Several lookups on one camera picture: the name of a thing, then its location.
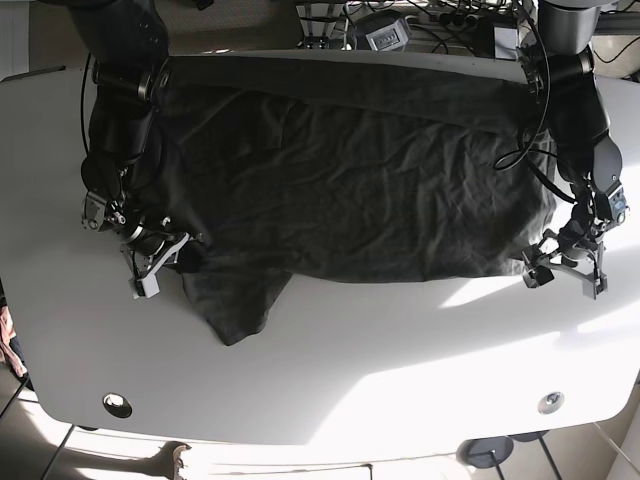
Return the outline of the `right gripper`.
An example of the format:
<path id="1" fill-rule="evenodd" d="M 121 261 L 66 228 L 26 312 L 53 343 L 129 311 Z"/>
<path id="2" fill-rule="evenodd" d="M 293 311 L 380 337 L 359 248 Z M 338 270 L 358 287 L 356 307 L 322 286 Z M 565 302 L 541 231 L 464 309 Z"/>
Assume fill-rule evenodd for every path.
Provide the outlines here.
<path id="1" fill-rule="evenodd" d="M 186 232 L 167 229 L 171 219 L 165 217 L 156 227 L 145 224 L 135 212 L 126 213 L 124 203 L 107 201 L 88 192 L 83 201 L 82 223 L 94 232 L 112 232 L 132 274 L 130 283 L 157 283 L 163 267 L 178 273 L 197 272 L 205 257 L 205 246 Z"/>

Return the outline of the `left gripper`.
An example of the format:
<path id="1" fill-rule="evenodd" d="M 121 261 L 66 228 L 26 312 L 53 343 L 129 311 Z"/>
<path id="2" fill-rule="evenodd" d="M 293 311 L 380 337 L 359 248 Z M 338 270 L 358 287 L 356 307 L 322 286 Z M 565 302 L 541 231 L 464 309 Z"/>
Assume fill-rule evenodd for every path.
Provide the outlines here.
<path id="1" fill-rule="evenodd" d="M 546 230 L 538 243 L 522 251 L 525 285 L 542 287 L 555 279 L 556 272 L 562 272 L 581 281 L 584 295 L 596 299 L 608 289 L 603 272 L 604 236 L 621 226 L 627 215 L 622 189 L 609 194 L 581 193 L 569 221 L 559 231 Z"/>

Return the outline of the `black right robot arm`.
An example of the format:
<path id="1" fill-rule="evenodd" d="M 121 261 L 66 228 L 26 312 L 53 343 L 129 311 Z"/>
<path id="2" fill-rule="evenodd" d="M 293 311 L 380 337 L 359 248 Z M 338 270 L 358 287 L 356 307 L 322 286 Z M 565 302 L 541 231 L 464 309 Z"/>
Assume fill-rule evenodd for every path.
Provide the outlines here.
<path id="1" fill-rule="evenodd" d="M 135 297 L 150 298 L 158 272 L 185 272 L 181 250 L 203 239 L 176 150 L 155 119 L 171 75 L 168 33 L 151 1 L 64 5 L 89 53 L 84 79 L 97 87 L 92 112 L 80 115 L 82 222 L 118 237 Z"/>

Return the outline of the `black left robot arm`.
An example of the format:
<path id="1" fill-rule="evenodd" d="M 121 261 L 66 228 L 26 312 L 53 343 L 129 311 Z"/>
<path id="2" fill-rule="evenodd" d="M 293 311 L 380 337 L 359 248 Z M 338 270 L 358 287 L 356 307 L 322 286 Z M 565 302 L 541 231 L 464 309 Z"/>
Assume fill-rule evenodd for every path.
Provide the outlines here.
<path id="1" fill-rule="evenodd" d="M 522 2 L 514 4 L 535 38 L 534 45 L 522 50 L 523 69 L 535 93 L 543 98 L 540 119 L 518 133 L 517 159 L 546 189 L 572 206 L 564 227 L 543 234 L 544 242 L 555 242 L 554 250 L 546 252 L 544 243 L 538 242 L 523 251 L 524 281 L 537 288 L 551 282 L 555 273 L 564 272 L 580 280 L 585 295 L 592 299 L 607 289 L 604 236 L 625 222 L 629 210 L 621 183 L 622 154 L 610 136 L 590 48 L 602 5 L 600 1 L 541 1 L 531 14 Z M 543 131 L 555 143 L 550 156 L 569 184 L 569 194 L 531 157 Z"/>

